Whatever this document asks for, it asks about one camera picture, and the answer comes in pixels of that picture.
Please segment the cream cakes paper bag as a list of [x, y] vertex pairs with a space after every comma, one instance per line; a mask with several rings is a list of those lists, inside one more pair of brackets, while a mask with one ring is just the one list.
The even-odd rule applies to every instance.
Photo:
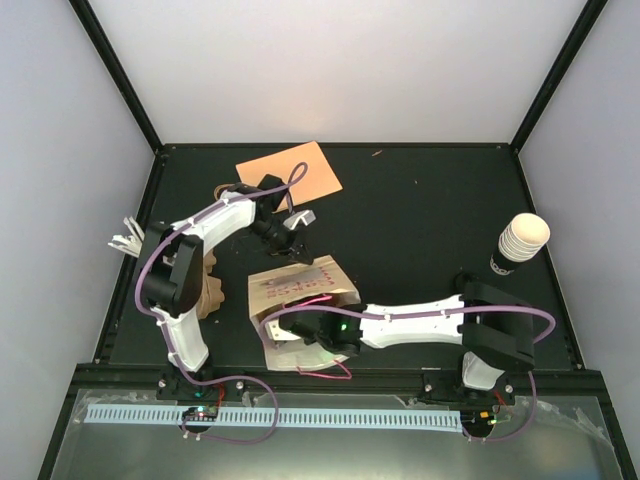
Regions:
[[279, 320], [269, 315], [295, 305], [325, 303], [344, 307], [360, 301], [360, 294], [329, 255], [319, 257], [312, 265], [295, 264], [248, 277], [250, 321], [256, 329], [264, 350], [266, 367], [270, 371], [293, 372], [301, 376], [324, 380], [349, 380], [351, 373], [343, 365], [346, 357], [324, 350], [303, 340], [274, 342], [266, 333], [266, 324]]

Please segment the brown pulp cup carriers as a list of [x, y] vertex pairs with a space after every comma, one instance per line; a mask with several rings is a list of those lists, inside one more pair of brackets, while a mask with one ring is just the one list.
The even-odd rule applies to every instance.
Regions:
[[203, 258], [202, 290], [196, 304], [196, 314], [199, 320], [203, 320], [212, 312], [219, 310], [225, 300], [221, 280], [212, 276], [216, 263], [214, 252], [210, 250]]

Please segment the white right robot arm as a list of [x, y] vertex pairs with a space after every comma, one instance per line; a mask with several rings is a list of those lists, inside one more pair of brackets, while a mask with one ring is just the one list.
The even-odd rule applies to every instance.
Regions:
[[461, 275], [453, 295], [401, 306], [351, 303], [335, 306], [329, 294], [296, 301], [268, 322], [271, 339], [313, 351], [296, 360], [297, 370], [320, 370], [345, 358], [401, 345], [454, 345], [462, 348], [457, 396], [476, 403], [505, 373], [534, 367], [534, 326], [523, 300], [470, 275]]

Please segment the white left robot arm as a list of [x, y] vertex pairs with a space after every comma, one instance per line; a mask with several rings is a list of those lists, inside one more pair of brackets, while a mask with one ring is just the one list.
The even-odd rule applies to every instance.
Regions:
[[290, 190], [308, 170], [301, 162], [287, 182], [273, 175], [258, 186], [236, 183], [204, 210], [170, 225], [155, 223], [145, 232], [134, 290], [137, 309], [156, 319], [168, 360], [181, 371], [179, 386], [193, 399], [214, 388], [213, 372], [204, 368], [209, 350], [203, 340], [197, 303], [204, 286], [204, 257], [236, 232], [248, 229], [276, 256], [311, 265], [305, 229], [311, 210], [293, 211]]

